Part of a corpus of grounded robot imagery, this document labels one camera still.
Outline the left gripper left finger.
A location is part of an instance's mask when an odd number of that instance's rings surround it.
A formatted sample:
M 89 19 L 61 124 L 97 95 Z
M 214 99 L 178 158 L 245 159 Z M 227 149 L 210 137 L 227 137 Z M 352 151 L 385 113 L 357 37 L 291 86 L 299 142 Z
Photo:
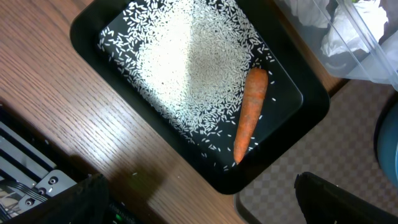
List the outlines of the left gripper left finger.
M 6 224 L 97 224 L 103 222 L 108 206 L 108 181 L 103 175 L 95 174 L 7 220 Z

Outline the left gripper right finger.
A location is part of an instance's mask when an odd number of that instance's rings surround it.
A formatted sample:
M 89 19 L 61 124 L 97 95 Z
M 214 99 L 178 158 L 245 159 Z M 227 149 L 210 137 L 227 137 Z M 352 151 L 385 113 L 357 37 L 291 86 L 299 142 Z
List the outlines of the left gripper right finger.
M 295 196 L 307 223 L 386 224 L 397 217 L 311 173 L 296 176 Z

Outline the orange carrot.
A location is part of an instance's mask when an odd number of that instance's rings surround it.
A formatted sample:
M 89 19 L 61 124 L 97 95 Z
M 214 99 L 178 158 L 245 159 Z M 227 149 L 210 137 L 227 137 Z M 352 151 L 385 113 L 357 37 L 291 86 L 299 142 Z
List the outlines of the orange carrot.
M 239 164 L 249 147 L 266 97 L 268 74 L 260 68 L 249 71 L 243 93 L 242 108 L 234 140 L 234 161 Z

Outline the white tissue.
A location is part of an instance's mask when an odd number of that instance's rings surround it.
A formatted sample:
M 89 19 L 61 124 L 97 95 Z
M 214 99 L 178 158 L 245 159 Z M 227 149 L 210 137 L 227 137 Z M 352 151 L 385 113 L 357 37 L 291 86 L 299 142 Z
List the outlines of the white tissue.
M 329 0 L 283 0 L 283 2 L 302 25 L 322 29 L 328 27 L 331 16 L 326 7 Z
M 320 49 L 324 55 L 331 57 L 356 50 L 369 52 L 368 47 L 360 38 L 359 32 L 352 25 L 352 21 L 364 22 L 372 36 L 376 40 L 380 40 L 384 35 L 384 24 L 389 20 L 380 0 L 339 1 L 332 26 L 322 39 Z

